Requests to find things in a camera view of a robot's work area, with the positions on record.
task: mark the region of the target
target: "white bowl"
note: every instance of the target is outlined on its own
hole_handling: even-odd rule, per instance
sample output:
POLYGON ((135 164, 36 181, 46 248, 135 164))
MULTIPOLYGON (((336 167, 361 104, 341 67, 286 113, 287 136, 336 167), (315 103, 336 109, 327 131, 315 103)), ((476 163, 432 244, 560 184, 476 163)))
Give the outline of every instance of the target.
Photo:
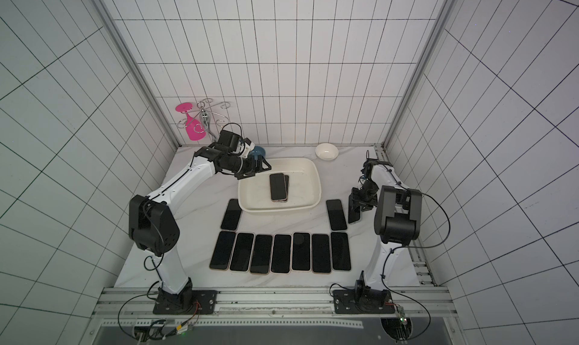
POLYGON ((332 160, 337 157, 337 148, 330 143, 323 143, 315 147, 315 155, 320 159, 332 160))

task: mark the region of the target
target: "white plastic tray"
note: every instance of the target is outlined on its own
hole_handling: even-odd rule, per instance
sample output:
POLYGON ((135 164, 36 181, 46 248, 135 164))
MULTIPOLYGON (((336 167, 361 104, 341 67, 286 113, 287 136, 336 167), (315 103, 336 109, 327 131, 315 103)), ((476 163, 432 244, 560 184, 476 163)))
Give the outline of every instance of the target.
POLYGON ((307 158, 268 159, 271 170, 239 181, 237 198, 246 212, 292 211, 315 207, 322 198, 320 175, 313 161, 307 158), (289 175, 288 200, 271 201, 269 175, 289 175))

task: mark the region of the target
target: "black mounting plate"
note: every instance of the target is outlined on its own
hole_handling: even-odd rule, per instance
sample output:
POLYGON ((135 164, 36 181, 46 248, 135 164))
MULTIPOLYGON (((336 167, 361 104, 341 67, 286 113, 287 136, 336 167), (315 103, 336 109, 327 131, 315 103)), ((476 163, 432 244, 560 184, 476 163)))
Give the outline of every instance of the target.
POLYGON ((384 305, 378 300, 362 296, 358 302, 354 299, 353 290, 334 290, 334 311, 337 314, 393 314, 396 312, 396 306, 391 303, 392 296, 388 291, 386 303, 384 305))
POLYGON ((193 295, 193 305, 187 311, 181 310, 178 305, 167 301, 163 296, 163 292, 159 293, 155 301, 155 308, 153 313, 155 315, 193 315, 195 313, 195 300, 199 302, 201 308, 198 313, 201 315, 212 314, 215 309, 215 300, 217 298, 217 291, 191 291, 193 295))

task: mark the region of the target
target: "white robotic arm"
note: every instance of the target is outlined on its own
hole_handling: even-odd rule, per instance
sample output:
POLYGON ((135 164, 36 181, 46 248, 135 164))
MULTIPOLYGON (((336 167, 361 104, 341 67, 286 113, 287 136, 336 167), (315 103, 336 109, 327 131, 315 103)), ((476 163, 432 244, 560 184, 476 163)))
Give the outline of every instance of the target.
POLYGON ((183 313, 191 308, 193 301, 191 279, 185 274, 177 252, 179 228, 173 213, 201 183, 216 173, 244 179, 270 170, 271 166, 261 155, 248 158, 254 148, 249 139, 222 130, 217 142, 196 151, 191 162, 159 189, 146 197, 136 195, 131 199, 128 234, 137 247, 148 254, 145 269, 156 270, 162 281, 157 304, 164 302, 167 309, 183 313))
POLYGON ((420 233, 422 194, 407 188, 388 162, 367 159, 362 169, 360 188, 352 188, 349 197, 348 222, 361 218, 364 211, 376 207, 374 231, 378 235, 372 258, 364 270, 368 286, 383 288, 398 257, 407 251, 393 248, 408 245, 420 233))

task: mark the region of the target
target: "black smartphone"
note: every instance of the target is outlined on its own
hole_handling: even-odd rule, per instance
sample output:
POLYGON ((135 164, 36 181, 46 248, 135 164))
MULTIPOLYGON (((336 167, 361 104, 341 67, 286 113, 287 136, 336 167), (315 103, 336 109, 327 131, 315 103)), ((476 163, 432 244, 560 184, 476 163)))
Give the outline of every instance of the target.
POLYGON ((209 262, 209 268, 214 270, 226 270, 231 258, 231 251, 235 242, 235 232, 221 231, 217 236, 217 243, 209 262))
POLYGON ((337 271, 350 271, 350 244, 346 232, 330 233, 332 240, 332 268, 337 271))
POLYGON ((326 201, 326 208, 328 209, 329 227, 333 231, 343 231, 348 229, 346 225, 346 217, 344 217, 344 208, 342 208, 342 201, 339 199, 331 199, 326 201))
POLYGON ((273 237, 271 253, 271 272, 289 273, 291 258, 291 235, 276 234, 273 237))
POLYGON ((271 189, 271 200, 274 202, 284 201, 288 198, 286 189, 286 179, 283 173, 269 175, 269 186, 271 189))
POLYGON ((255 236, 254 252, 251 255, 250 272, 256 274, 268 274, 271 260, 271 243, 273 236, 258 234, 255 236))
POLYGON ((230 199, 221 221, 221 229, 235 231, 242 216, 242 208, 236 198, 230 199))
POLYGON ((329 236, 327 234, 312 234, 312 272, 330 273, 331 271, 329 236))
POLYGON ((245 272, 250 268, 253 237, 253 233, 237 233, 235 247, 231 255, 231 264, 229 265, 230 270, 245 272))
POLYGON ((354 208, 354 199, 352 195, 348 197, 348 223, 358 222, 360 220, 360 207, 354 208))
POLYGON ((311 256, 310 234, 305 232, 293 233, 291 269, 296 271, 309 271, 311 268, 311 256))

